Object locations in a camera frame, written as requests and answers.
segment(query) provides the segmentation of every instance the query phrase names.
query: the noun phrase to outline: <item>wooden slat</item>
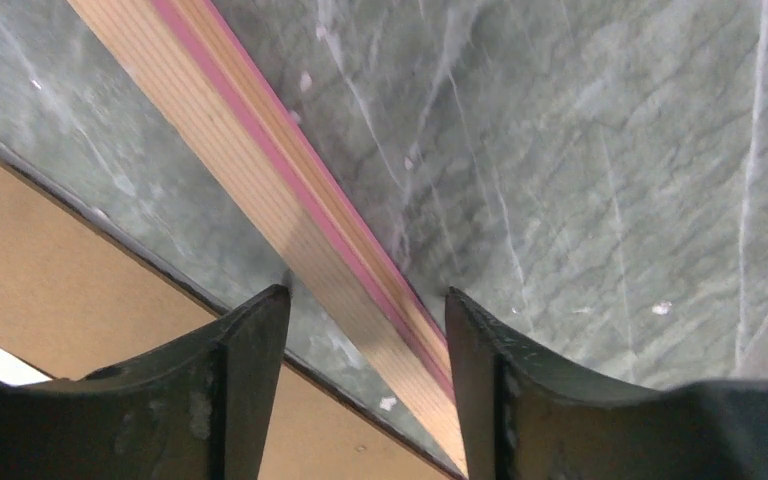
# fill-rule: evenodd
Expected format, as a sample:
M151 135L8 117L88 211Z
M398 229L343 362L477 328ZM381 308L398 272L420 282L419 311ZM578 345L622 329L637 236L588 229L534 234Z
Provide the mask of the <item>wooden slat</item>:
M465 470L442 334L213 6L69 1Z

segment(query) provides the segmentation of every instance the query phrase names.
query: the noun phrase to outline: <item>cardboard surface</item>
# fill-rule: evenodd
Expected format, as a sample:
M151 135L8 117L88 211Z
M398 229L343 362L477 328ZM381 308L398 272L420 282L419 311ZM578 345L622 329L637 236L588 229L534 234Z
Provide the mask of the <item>cardboard surface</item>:
M0 347L78 378L213 315L0 166ZM441 479L283 368L260 478Z

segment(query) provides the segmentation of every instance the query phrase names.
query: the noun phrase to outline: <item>green marble surface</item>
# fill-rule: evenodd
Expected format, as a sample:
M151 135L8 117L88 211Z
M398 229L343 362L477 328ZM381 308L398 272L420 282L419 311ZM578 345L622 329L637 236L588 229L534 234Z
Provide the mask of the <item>green marble surface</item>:
M438 321L451 284L618 378L768 377L768 0L216 4ZM0 140L228 304L284 271L65 0L0 0Z

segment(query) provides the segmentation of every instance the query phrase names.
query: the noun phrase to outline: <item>scuff mark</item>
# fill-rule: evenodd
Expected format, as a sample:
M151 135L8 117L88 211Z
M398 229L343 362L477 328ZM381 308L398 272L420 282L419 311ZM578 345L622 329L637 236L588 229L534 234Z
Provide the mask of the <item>scuff mark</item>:
M128 445L131 443L131 438L134 436L134 419L136 415L134 412L127 412L122 417L122 423L119 426L119 431L116 432L116 437L113 439L113 452L116 455L124 455L128 451Z
M310 87L313 86L313 79L310 77L310 73L308 72L302 72L302 76L299 79L299 90L302 91L302 93L310 90Z
M325 330L325 336L330 341L332 350L343 352L349 366L359 370L366 365L363 355L361 355L360 351L355 347L355 344L343 335L343 332L338 331L332 326Z
M190 392L190 433L199 440L210 437L210 414L213 406L202 392Z
M166 415L166 402L159 399L149 400L148 409L151 412L152 421L160 423Z

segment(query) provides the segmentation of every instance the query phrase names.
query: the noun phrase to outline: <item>pink edge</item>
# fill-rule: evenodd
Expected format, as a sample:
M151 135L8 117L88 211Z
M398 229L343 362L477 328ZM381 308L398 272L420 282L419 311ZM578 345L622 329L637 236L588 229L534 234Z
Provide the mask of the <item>pink edge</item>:
M219 14L218 10L216 10L215 6L210 2L210 0L203 1L214 16L216 23L222 28L223 33L231 40L234 47L237 49L240 58L246 63L251 71L256 72L258 81L261 83L263 89L266 92L269 92L272 101L277 107L279 107L279 111L283 112L287 124L295 129L294 133L301 139L302 144L307 149L310 157L314 159L317 168L328 180L331 188L333 188L333 190L338 193L340 196L340 201L343 202L343 204L352 215L353 221L355 221L361 227L364 235L372 243L372 245L374 245L376 254L384 260L387 268L400 282L400 286L403 287L403 291L410 295L410 300L416 305L417 309L423 314L425 321L428 322L435 334L445 345L445 337L443 336L442 331L440 331L440 328L433 320L431 320L431 316L428 314L428 311L413 293L413 290L410 288L407 281L390 260L390 257L381 247L381 244L378 243L378 241L375 239L372 232L369 230L369 227L357 213L357 210L355 210L355 208L346 198L345 193L342 191L339 185L337 185L334 177L323 164L322 159L319 158L319 156L313 150L313 147L311 147L310 143L301 132L301 129L292 120L289 112L287 112L286 108L284 108L283 104L275 95L272 88L266 82L266 79L263 78L260 70L257 69L254 62L246 53L245 49L243 49L242 45L237 40L237 37L233 34L233 32L231 32L230 27L228 27L227 23L225 23L225 20ZM410 350L414 352L414 354L419 358L423 366L426 368L426 370L428 370L428 372L435 379L440 388L443 389L446 395L452 401L454 401L454 389L452 382L449 380L442 367L434 361L434 357L422 346L422 343L419 342L414 333L410 330L410 328L408 328L405 319L402 318L398 309L396 309L395 306L390 302L390 300L382 291L381 287L379 287L375 280L372 278L370 272L364 268L358 254L349 246L346 239L343 238L339 230L334 226L331 219L325 213L323 207L319 204L314 195L307 189L304 182L298 177L290 162L284 157L284 155L281 154L280 150L275 145L275 142L267 134L264 127L258 121L257 117L250 111L248 105L246 105L241 96L236 93L234 87L231 85L231 82L225 77L221 69L213 61L207 48L196 38L196 36L190 30L190 27L181 17L180 13L170 2L170 0L152 0L152 3L157 9L160 18L163 19L167 27L169 27L172 33L187 49L193 60L195 60L195 62L201 68L202 73L204 73L204 75L210 80L214 88L216 88L217 92L219 92L219 94L234 112L240 124L249 132L249 134L257 142L266 156L271 159L275 169L284 178L290 188L295 192L298 200L308 210L308 213L311 215L319 228L322 229L323 233L331 242L332 246L346 260L349 268L357 276L358 280L364 286L367 293L369 293L375 303L382 309L385 316L390 320L390 322L396 328L398 334L408 345L408 348L410 348Z

